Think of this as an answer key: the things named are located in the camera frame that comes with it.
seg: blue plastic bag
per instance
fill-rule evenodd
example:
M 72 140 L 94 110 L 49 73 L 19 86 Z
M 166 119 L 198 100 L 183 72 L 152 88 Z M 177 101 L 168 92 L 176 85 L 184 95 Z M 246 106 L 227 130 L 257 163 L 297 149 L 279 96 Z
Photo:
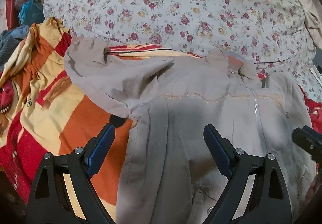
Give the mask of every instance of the blue plastic bag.
M 30 0 L 25 2 L 18 15 L 20 26 L 31 26 L 33 23 L 42 23 L 45 20 L 42 11 L 42 5 L 38 0 Z

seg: blue gripper pad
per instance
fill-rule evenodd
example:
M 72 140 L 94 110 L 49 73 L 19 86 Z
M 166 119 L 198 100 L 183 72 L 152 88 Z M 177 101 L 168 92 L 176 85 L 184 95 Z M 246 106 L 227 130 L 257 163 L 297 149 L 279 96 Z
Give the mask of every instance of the blue gripper pad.
M 203 130 L 204 141 L 206 142 L 220 173 L 226 176 L 227 179 L 230 179 L 232 176 L 230 158 L 218 138 L 224 139 L 220 136 L 214 126 L 212 126 L 212 128 L 213 129 L 210 128 L 210 125 L 205 126 Z
M 88 167 L 86 175 L 90 179 L 99 172 L 103 161 L 115 139 L 115 128 L 112 124 L 107 124 L 97 135 L 99 139 L 93 152 L 88 157 Z

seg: gray jacket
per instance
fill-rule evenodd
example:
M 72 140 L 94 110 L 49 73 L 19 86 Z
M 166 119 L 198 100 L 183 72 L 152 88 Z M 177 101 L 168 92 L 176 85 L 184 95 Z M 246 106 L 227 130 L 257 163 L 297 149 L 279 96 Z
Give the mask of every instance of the gray jacket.
M 107 52 L 97 39 L 74 41 L 65 70 L 98 106 L 136 121 L 120 176 L 118 224 L 204 221 L 227 183 L 203 140 L 207 124 L 249 154 L 273 153 L 293 217 L 299 214 L 315 163 L 291 140 L 295 128 L 311 122 L 290 76 L 274 73 L 260 81 L 250 62 L 231 70 L 220 48 L 202 59 L 121 60 Z M 244 212 L 253 180 L 235 217 Z

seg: jacket zipper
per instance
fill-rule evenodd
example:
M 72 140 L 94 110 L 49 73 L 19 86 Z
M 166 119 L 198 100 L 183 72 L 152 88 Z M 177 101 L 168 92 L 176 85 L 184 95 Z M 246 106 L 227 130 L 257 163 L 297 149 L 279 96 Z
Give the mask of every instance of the jacket zipper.
M 260 120 L 260 111 L 259 111 L 259 105 L 258 105 L 258 97 L 253 88 L 248 88 L 250 92 L 253 95 L 254 98 L 254 111 L 255 111 L 255 119 L 256 119 L 256 124 L 257 124 L 257 131 L 258 131 L 258 136 L 260 137 L 260 142 L 262 144 L 263 150 L 265 149 L 266 153 L 267 151 L 267 144 L 264 136 L 264 131 L 263 131 L 263 126 Z

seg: floral bedsheet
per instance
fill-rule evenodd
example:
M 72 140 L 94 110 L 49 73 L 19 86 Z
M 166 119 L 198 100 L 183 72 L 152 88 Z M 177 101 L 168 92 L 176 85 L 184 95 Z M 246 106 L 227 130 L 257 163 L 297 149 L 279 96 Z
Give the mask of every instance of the floral bedsheet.
M 62 18 L 72 36 L 110 46 L 153 43 L 205 56 L 220 44 L 253 60 L 259 73 L 290 72 L 310 98 L 321 98 L 298 0 L 45 0 L 44 14 Z

